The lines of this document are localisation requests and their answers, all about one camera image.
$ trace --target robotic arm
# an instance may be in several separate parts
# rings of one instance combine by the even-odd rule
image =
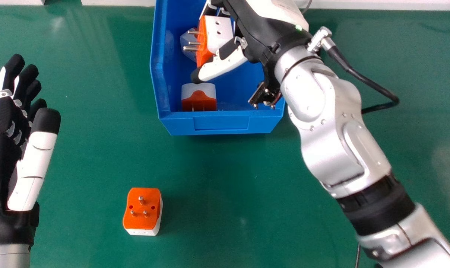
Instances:
[[[39,99],[38,69],[15,54],[0,71],[0,268],[28,268],[39,190],[60,128]]]
[[[265,81],[250,104],[257,108],[262,102],[273,108],[285,98],[300,133],[305,164],[337,200],[367,256],[384,268],[450,268],[450,243],[396,180],[362,119],[362,114],[395,106],[399,99],[355,71],[328,29],[309,34],[292,0],[208,0],[204,10],[219,8],[235,21],[237,37],[229,43],[236,50],[227,48],[230,44],[220,48],[212,62],[192,73],[192,81],[200,83],[230,71],[228,57],[240,55],[261,63]],[[392,101],[361,110],[357,88],[324,65],[317,54],[321,48],[348,73]]]

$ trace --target blue plastic container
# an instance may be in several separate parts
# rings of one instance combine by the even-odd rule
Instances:
[[[261,64],[246,63],[216,78],[218,111],[181,112],[182,85],[190,83],[196,63],[182,54],[180,36],[197,27],[205,0],[157,0],[150,74],[159,119],[171,135],[270,133],[283,117],[285,101],[276,110],[248,99],[263,80]]]

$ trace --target metal connector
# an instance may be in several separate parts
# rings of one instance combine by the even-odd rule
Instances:
[[[318,52],[319,49],[323,46],[323,42],[322,42],[322,41],[323,41],[325,38],[331,40],[330,37],[331,37],[332,35],[333,35],[332,32],[331,32],[328,28],[322,26],[322,27],[316,32],[316,34],[313,36],[313,38],[311,39],[311,41],[308,43],[306,49],[307,49],[309,52]]]

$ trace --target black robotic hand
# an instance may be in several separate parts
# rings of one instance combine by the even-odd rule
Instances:
[[[58,111],[46,108],[43,99],[31,104],[41,84],[36,66],[21,71],[24,65],[15,54],[0,71],[0,256],[24,254],[33,245],[36,198],[60,128]],[[13,265],[22,266],[0,258],[0,267]]]

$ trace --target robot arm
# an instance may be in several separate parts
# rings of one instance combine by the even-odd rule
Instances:
[[[285,98],[305,164],[337,200],[366,254],[385,268],[450,267],[450,243],[394,178],[362,119],[362,114],[395,106],[399,99],[351,68],[329,30],[311,36],[292,0],[212,0],[206,5],[231,14],[247,41],[244,56],[263,65],[266,81],[250,104],[273,107]],[[324,65],[317,55],[321,47],[392,102],[361,110],[357,88]]]
[[[39,222],[39,190],[60,127],[58,111],[32,100],[36,66],[14,55],[0,71],[0,268],[29,267]]]

